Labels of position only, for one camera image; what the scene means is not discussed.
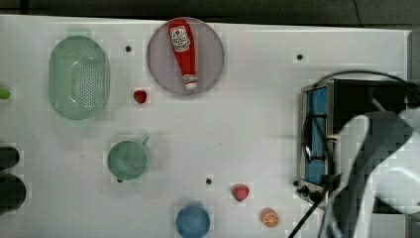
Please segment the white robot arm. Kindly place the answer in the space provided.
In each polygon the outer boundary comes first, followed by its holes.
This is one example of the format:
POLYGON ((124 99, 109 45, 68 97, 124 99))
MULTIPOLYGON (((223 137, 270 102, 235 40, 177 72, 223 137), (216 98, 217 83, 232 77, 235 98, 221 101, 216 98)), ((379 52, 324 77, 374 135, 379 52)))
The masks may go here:
POLYGON ((419 110, 351 119, 334 152, 339 186, 327 199, 318 238, 369 238, 377 200, 419 213, 419 110))

